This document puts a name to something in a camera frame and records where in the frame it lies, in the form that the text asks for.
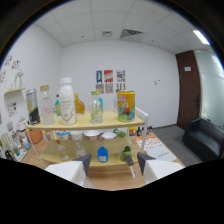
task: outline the air vent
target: air vent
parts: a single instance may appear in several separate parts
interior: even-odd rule
[[[144,37],[145,33],[135,31],[135,30],[126,30],[124,29],[120,39],[121,40],[129,40],[129,41],[136,41],[140,42],[141,39]]]
[[[112,36],[112,32],[111,31],[104,31],[102,32],[102,37],[111,37]]]

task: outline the floor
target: floor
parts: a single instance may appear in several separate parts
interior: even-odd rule
[[[152,131],[165,145],[168,146],[169,149],[172,150],[186,167],[202,163],[200,158],[182,144],[184,135],[183,129],[173,125],[163,128],[154,128]]]

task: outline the black chair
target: black chair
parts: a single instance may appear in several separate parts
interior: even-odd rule
[[[188,121],[182,141],[203,162],[223,156],[224,130],[201,117]]]

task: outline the door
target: door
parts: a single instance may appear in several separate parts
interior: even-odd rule
[[[199,117],[201,105],[200,76],[193,51],[176,54],[176,59],[180,80],[177,126],[185,130],[188,120]]]

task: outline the wooden shelf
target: wooden shelf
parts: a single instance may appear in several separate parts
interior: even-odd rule
[[[9,94],[9,93],[13,93],[13,92],[18,92],[18,91],[21,91],[21,90],[23,90],[23,89],[25,89],[25,88],[19,88],[19,89],[8,90],[8,91],[5,92],[4,95]]]
[[[40,155],[41,159],[48,160],[55,163],[68,162],[73,159],[76,159],[76,144],[73,140],[64,140],[61,141],[61,144],[65,146],[66,151],[68,152],[69,159],[62,161],[57,152],[57,143],[55,141],[50,141],[49,145]],[[133,146],[134,153],[132,159],[134,163],[138,162],[137,151],[140,151],[138,144],[135,139],[131,138],[118,138],[118,139],[105,139],[104,147],[108,150],[108,161],[106,163],[100,163],[97,157],[97,150],[99,149],[99,140],[83,140],[82,146],[85,148],[86,153],[91,153],[91,162],[90,167],[105,167],[113,165],[127,165],[126,162],[122,162],[119,159],[119,152],[123,149],[123,146],[130,144]]]
[[[83,115],[77,115],[77,122],[72,125],[63,125],[62,118],[55,115],[55,122],[52,125],[28,125],[30,130],[96,130],[96,129],[113,129],[121,127],[143,126],[144,120],[135,114],[135,120],[131,122],[121,122],[118,120],[117,113],[113,110],[105,110],[103,113],[103,122],[100,124],[92,124],[90,121],[90,113],[88,111]]]

